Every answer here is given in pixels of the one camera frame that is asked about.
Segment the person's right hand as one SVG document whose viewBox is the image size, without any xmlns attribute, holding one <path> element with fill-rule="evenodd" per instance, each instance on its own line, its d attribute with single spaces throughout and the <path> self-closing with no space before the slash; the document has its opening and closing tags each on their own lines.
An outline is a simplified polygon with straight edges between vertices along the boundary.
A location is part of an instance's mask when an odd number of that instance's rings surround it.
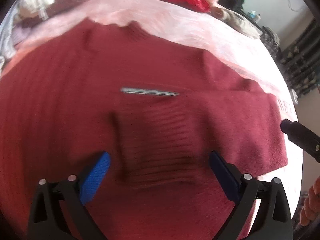
<svg viewBox="0 0 320 240">
<path fill-rule="evenodd" d="M 319 179 L 310 187 L 308 196 L 304 200 L 303 208 L 300 212 L 300 224 L 307 226 L 319 215 Z"/>
</svg>

